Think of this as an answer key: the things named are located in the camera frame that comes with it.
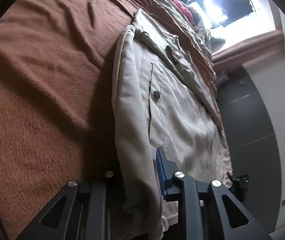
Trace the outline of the beige coat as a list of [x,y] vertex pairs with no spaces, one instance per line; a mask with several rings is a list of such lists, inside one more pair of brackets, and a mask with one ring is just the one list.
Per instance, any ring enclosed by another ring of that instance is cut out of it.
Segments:
[[157,148],[194,179],[231,186],[216,101],[179,38],[142,9],[119,36],[112,83],[115,146],[129,217],[119,239],[161,239],[178,221],[178,204],[161,196]]

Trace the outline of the dark hanging clothes at window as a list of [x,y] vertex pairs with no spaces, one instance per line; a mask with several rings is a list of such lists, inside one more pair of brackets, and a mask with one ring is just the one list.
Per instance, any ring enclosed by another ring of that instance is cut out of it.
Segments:
[[190,0],[188,4],[200,6],[212,29],[226,27],[254,11],[250,0]]

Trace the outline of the brown bed blanket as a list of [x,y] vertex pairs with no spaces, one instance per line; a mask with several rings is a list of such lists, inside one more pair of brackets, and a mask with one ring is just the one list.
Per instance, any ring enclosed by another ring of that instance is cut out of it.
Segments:
[[0,19],[0,237],[15,239],[68,180],[115,164],[111,75],[137,9],[213,69],[156,0],[17,0]]

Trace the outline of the pink curtain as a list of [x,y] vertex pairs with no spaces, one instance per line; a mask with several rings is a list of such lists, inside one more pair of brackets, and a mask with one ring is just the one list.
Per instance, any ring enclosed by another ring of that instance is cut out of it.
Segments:
[[275,30],[257,35],[239,42],[212,56],[213,70],[230,72],[240,65],[254,60],[275,50],[283,51],[284,37],[282,30]]

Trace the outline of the pink garment on sill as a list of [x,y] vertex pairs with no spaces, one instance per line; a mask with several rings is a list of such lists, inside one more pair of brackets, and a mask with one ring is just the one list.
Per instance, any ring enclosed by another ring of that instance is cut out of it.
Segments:
[[192,26],[195,26],[194,18],[187,6],[179,0],[173,0],[173,3],[179,8],[179,10],[186,16]]

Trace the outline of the olive beige duvet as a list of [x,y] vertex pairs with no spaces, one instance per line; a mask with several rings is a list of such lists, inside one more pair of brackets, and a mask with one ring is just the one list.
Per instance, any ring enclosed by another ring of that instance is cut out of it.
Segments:
[[196,27],[193,27],[189,22],[187,17],[181,12],[181,10],[174,4],[172,0],[156,0],[162,7],[164,7],[167,12],[173,17],[175,22],[181,28],[181,30],[187,35],[187,37],[191,40],[192,44],[211,61],[212,55],[199,37],[196,32]]

